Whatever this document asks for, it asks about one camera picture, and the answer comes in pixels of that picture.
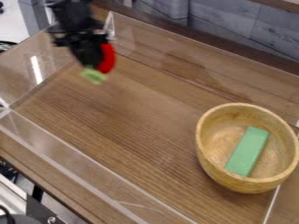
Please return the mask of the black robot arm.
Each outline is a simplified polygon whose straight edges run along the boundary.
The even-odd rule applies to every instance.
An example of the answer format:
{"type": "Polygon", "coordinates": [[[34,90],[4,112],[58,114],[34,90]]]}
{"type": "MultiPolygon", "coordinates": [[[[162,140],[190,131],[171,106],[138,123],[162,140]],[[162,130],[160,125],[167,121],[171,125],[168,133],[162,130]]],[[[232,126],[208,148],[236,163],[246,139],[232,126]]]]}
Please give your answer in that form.
{"type": "Polygon", "coordinates": [[[94,18],[92,0],[46,0],[56,23],[47,32],[58,47],[68,47],[84,67],[107,74],[116,59],[104,23],[94,18]]]}

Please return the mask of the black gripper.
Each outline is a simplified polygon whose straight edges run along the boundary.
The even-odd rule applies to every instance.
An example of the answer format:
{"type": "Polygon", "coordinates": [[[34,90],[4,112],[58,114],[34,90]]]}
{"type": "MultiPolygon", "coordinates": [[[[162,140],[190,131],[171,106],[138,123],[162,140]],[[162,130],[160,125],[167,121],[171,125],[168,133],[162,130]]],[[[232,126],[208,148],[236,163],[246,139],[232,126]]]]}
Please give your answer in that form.
{"type": "Polygon", "coordinates": [[[92,0],[46,0],[56,22],[47,29],[56,46],[68,46],[79,63],[95,66],[102,59],[99,45],[110,43],[104,23],[95,19],[92,0]]]}

